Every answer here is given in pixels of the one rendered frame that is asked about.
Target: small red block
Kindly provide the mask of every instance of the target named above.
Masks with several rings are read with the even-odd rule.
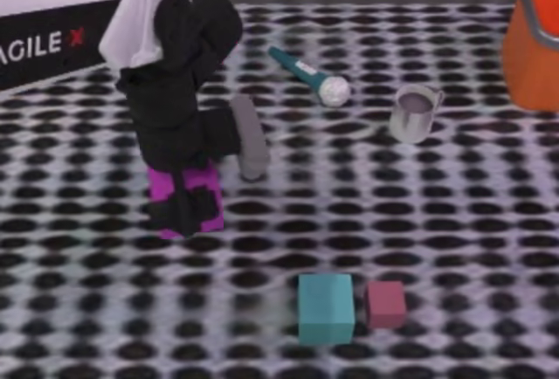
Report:
[[[369,328],[399,328],[404,324],[404,286],[399,281],[370,281],[365,290]]]

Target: checkered tablecloth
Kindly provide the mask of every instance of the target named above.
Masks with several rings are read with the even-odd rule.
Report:
[[[267,179],[220,172],[226,228],[164,241],[109,71],[0,104],[0,377],[559,377],[554,114],[509,102],[493,5],[240,5],[245,38],[205,107],[251,93]],[[329,110],[266,56],[345,75]],[[394,92],[445,90],[419,146],[387,132]],[[298,273],[355,277],[355,342],[302,348]],[[367,331],[363,282],[398,279],[409,316]]]

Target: teal handle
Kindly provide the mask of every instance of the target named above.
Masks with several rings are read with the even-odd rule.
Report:
[[[289,72],[309,85],[315,92],[319,91],[322,82],[328,77],[326,73],[317,71],[277,47],[270,47],[268,49],[268,54]]]

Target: teal cube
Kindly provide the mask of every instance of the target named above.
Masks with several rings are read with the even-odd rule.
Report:
[[[297,298],[300,344],[320,346],[351,342],[355,308],[349,274],[301,274]]]

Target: orange container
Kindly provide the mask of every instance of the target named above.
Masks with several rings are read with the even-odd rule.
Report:
[[[514,104],[559,111],[559,0],[516,0],[502,61]]]

